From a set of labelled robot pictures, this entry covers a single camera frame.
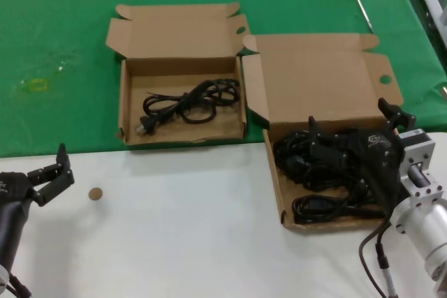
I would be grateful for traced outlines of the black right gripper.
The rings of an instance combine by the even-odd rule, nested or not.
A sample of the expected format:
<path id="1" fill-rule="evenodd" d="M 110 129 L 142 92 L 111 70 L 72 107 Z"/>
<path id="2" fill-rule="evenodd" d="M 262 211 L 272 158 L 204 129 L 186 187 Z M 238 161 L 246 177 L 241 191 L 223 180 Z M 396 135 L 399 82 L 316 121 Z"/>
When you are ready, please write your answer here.
<path id="1" fill-rule="evenodd" d="M 357 160 L 360 175 L 386 216 L 397 206 L 400 192 L 399 154 L 397 134 L 412 131 L 416 117 L 380 98 L 378 108 L 386 118 L 380 128 L 354 128 L 344 131 L 345 135 L 324 133 L 313 116 L 309 117 L 309 153 L 336 169 L 345 169 L 348 155 Z"/>

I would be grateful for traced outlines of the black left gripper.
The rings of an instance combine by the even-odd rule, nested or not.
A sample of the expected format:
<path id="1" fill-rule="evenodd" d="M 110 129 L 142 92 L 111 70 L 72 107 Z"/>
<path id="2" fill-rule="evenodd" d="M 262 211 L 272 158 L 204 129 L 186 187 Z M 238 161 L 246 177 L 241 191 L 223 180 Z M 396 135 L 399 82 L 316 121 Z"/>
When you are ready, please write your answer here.
<path id="1" fill-rule="evenodd" d="M 39 191 L 32 182 L 49 182 Z M 40 207 L 55 199 L 75 182 L 65 144 L 60 144 L 56 163 L 28 172 L 1 173 L 1 207 L 34 200 Z"/>

